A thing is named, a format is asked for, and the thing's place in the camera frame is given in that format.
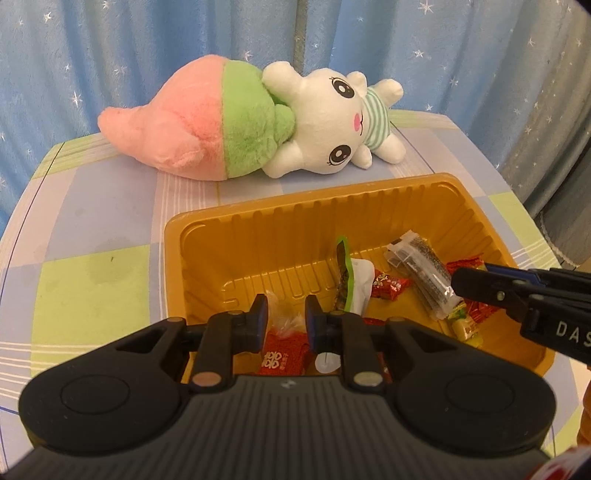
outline green plush fabric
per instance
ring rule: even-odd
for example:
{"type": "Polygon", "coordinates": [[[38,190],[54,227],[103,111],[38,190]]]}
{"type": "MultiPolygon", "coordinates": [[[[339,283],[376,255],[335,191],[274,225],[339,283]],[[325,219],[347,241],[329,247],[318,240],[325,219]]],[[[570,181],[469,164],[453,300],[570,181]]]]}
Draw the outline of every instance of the green plush fabric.
{"type": "Polygon", "coordinates": [[[258,170],[296,126],[289,107],[276,105],[261,82],[262,71],[239,60],[226,63],[222,79],[222,125],[228,178],[258,170]]]}

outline plastic bag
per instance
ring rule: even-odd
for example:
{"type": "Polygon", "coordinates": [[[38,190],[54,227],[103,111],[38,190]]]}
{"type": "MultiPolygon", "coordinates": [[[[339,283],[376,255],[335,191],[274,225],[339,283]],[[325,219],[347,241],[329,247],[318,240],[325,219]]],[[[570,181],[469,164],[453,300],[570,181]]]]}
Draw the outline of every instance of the plastic bag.
{"type": "Polygon", "coordinates": [[[462,300],[453,292],[452,277],[445,265],[415,232],[409,230],[389,244],[385,256],[394,267],[405,268],[438,319],[445,319],[462,300]]]}
{"type": "Polygon", "coordinates": [[[340,237],[336,247],[340,282],[337,289],[335,310],[363,315],[371,297],[374,284],[374,264],[369,260],[351,258],[349,243],[340,237]]]}
{"type": "Polygon", "coordinates": [[[264,355],[259,375],[301,375],[310,356],[306,323],[301,313],[271,291],[265,292],[269,302],[269,331],[265,337],[264,355]]]}

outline snack package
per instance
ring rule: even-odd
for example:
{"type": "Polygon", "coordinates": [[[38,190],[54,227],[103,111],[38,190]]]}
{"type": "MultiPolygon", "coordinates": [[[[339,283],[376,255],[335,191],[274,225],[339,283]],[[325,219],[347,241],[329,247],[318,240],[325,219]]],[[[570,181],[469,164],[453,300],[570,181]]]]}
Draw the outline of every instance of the snack package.
{"type": "MultiPolygon", "coordinates": [[[[461,267],[486,270],[484,261],[481,260],[481,258],[478,256],[466,258],[464,260],[457,260],[455,262],[449,262],[446,264],[446,269],[450,275],[453,275],[453,273],[461,267]]],[[[482,303],[479,301],[465,299],[465,302],[468,310],[468,315],[476,323],[484,322],[488,317],[490,317],[493,313],[499,310],[498,307],[493,307],[489,304],[482,303]]]]}
{"type": "Polygon", "coordinates": [[[340,282],[337,289],[335,310],[363,315],[374,283],[374,264],[369,260],[351,258],[349,243],[342,236],[336,246],[340,282]]]}
{"type": "Polygon", "coordinates": [[[271,326],[265,337],[258,375],[301,375],[310,359],[304,317],[273,292],[267,291],[266,295],[271,326]]]}
{"type": "Polygon", "coordinates": [[[452,276],[445,265],[415,232],[409,230],[389,244],[385,257],[394,267],[404,267],[408,271],[424,302],[438,319],[445,319],[462,300],[453,292],[452,276]]]}
{"type": "Polygon", "coordinates": [[[380,272],[380,270],[375,270],[371,296],[373,298],[394,301],[412,283],[413,281],[410,278],[396,278],[386,275],[380,272]]]}
{"type": "Polygon", "coordinates": [[[478,348],[482,345],[482,336],[478,332],[478,325],[468,315],[466,303],[462,300],[447,316],[447,322],[462,343],[478,348]]]}

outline blue square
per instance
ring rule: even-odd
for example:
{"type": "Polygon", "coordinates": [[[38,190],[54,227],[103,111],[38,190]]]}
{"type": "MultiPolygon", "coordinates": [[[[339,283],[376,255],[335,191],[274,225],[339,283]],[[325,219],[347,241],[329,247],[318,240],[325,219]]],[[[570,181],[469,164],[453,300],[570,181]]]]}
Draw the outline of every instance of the blue square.
{"type": "Polygon", "coordinates": [[[46,261],[149,244],[157,174],[125,156],[78,167],[46,261]]]}

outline pink plush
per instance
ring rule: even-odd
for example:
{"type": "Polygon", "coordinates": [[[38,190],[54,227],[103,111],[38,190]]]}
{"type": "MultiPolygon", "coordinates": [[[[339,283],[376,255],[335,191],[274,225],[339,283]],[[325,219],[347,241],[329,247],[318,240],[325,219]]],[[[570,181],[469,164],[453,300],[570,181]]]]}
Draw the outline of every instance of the pink plush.
{"type": "Polygon", "coordinates": [[[188,63],[153,100],[131,109],[106,108],[100,131],[125,155],[196,180],[225,180],[222,76],[228,59],[188,63]]]}

